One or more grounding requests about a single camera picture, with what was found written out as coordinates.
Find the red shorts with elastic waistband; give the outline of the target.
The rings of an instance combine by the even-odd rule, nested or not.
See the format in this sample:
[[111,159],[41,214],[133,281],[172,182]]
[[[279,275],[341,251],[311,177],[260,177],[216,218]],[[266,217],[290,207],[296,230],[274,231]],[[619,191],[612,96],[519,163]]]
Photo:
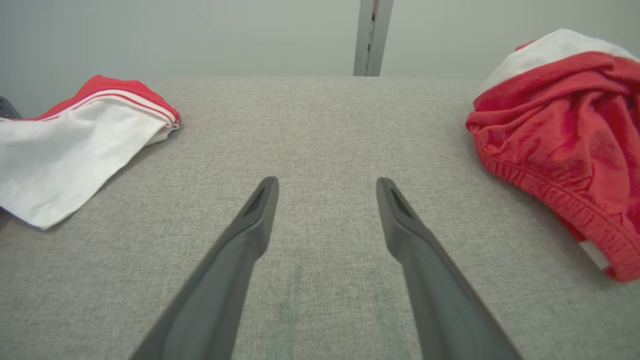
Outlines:
[[553,210],[610,278],[640,280],[640,57],[558,29],[508,55],[473,107],[482,166]]

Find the red basketball jersey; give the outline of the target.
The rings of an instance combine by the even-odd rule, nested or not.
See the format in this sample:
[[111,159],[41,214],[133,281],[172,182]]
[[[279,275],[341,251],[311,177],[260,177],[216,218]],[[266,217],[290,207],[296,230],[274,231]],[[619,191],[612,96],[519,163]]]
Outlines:
[[0,115],[0,209],[48,230],[180,124],[146,84],[102,75],[40,116]]

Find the grey chair base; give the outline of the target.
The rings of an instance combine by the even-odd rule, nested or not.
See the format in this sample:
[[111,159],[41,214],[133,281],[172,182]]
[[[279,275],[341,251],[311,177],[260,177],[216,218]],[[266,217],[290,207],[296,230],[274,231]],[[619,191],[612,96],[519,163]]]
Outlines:
[[4,96],[0,96],[0,121],[17,121],[22,117]]

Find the grey partition post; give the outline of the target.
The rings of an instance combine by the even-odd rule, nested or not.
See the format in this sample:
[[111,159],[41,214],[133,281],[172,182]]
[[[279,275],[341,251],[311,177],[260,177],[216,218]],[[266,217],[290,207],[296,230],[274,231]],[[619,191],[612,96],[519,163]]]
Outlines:
[[354,76],[381,73],[394,0],[359,0]]

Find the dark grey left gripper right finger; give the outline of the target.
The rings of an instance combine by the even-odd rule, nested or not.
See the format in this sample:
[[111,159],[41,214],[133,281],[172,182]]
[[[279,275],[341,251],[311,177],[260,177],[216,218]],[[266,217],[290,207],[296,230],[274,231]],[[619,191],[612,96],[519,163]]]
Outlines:
[[401,264],[423,360],[523,360],[391,178],[376,182],[388,251]]

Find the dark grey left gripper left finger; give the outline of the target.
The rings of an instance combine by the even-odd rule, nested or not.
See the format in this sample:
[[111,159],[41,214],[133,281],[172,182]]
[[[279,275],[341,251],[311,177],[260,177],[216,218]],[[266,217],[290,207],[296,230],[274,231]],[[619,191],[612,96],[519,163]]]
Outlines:
[[278,198],[278,178],[263,178],[130,360],[231,360],[253,268],[269,246]]

